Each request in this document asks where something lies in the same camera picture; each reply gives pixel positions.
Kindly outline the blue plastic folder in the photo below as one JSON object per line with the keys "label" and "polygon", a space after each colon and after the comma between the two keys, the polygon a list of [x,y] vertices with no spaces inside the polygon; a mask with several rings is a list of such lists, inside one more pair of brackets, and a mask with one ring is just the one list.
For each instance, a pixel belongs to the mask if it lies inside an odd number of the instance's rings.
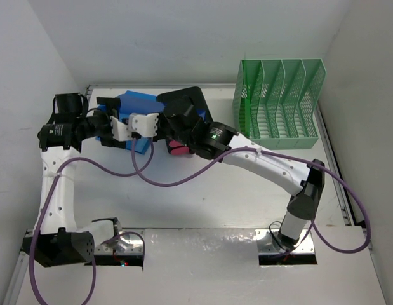
{"label": "blue plastic folder", "polygon": [[109,117],[114,116],[126,124],[128,124],[130,114],[159,113],[164,109],[164,104],[154,99],[145,98],[137,93],[134,95],[122,94],[118,97],[121,99],[120,110],[107,109],[104,111],[107,112]]}

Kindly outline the green plastic folder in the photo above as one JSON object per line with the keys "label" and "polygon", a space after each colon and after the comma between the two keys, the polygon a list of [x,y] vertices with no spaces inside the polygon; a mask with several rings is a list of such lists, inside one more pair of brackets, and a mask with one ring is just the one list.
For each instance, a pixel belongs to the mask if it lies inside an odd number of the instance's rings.
{"label": "green plastic folder", "polygon": [[237,118],[239,131],[250,139],[259,138],[257,114],[263,76],[261,60],[241,60],[237,75],[237,84],[241,84]]}

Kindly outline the light blue notebook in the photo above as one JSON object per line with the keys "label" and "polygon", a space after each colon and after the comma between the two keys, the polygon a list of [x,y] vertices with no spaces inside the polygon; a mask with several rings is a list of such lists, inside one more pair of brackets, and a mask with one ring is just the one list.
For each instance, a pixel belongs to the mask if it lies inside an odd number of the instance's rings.
{"label": "light blue notebook", "polygon": [[138,154],[145,155],[146,152],[150,149],[152,144],[153,144],[153,140],[150,138],[142,137],[136,139],[134,145],[134,151]]}

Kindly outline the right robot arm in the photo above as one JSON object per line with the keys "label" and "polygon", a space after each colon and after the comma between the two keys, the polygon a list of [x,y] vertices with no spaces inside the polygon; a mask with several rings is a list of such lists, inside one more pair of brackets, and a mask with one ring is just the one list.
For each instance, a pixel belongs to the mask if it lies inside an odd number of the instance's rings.
{"label": "right robot arm", "polygon": [[157,134],[179,142],[203,159],[215,159],[257,174],[290,194],[277,234],[285,250],[295,247],[305,225],[315,219],[324,188],[322,161],[299,163],[291,157],[277,157],[226,124],[206,122],[189,97],[164,105]]}

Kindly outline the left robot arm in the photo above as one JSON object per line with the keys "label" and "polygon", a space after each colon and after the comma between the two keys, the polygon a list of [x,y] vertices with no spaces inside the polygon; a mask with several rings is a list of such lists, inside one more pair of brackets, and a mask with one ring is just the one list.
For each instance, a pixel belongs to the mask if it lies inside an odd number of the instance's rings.
{"label": "left robot arm", "polygon": [[44,267],[89,263],[95,249],[117,235],[115,217],[79,229],[74,216],[74,185],[82,143],[98,137],[114,142],[112,122],[119,117],[118,98],[99,98],[96,109],[80,93],[54,96],[52,113],[38,133],[43,179],[39,216],[23,239],[23,251]]}

